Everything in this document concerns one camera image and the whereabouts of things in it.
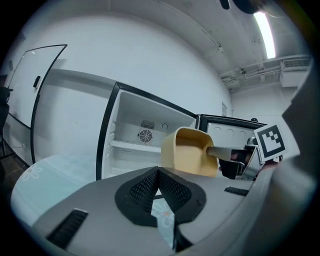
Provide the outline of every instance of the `freezer compartment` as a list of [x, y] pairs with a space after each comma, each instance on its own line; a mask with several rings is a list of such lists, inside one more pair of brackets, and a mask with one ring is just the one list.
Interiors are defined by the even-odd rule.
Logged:
[[104, 144], [102, 178], [160, 166], [161, 146], [179, 127], [196, 119], [149, 98], [120, 90], [109, 119]]

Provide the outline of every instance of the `black door frame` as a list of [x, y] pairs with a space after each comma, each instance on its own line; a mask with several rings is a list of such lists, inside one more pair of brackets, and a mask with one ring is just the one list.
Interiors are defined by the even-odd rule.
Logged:
[[201, 114], [199, 130], [206, 133], [208, 131], [209, 123], [228, 125], [228, 126], [237, 126], [237, 127], [248, 128], [253, 130], [261, 128], [266, 125], [260, 122], [248, 121], [248, 120], [243, 120], [243, 119], [238, 119], [233, 117]]

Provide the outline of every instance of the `refrigerator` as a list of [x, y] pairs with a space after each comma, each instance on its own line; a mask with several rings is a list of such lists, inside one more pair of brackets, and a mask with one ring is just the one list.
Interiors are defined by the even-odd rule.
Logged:
[[208, 133], [215, 146], [243, 148], [263, 123], [192, 113], [146, 91], [117, 82], [101, 124], [96, 179], [161, 166], [164, 138], [179, 127]]

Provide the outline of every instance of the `floor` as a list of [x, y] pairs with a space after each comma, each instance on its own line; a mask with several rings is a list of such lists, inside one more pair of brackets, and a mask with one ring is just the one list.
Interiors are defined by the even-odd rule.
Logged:
[[[5, 146], [5, 152], [6, 155], [12, 153], [12, 151], [7, 146]], [[11, 193], [17, 180], [28, 167], [25, 166], [24, 163], [22, 163], [14, 155], [2, 159], [1, 162], [5, 170], [5, 178], [2, 183], [2, 189], [4, 196], [10, 201]]]

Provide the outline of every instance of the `air conditioning unit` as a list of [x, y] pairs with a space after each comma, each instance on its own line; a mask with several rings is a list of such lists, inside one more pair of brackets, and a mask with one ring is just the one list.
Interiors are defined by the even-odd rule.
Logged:
[[280, 62], [280, 83], [283, 87], [298, 87], [307, 76], [311, 58], [282, 60]]

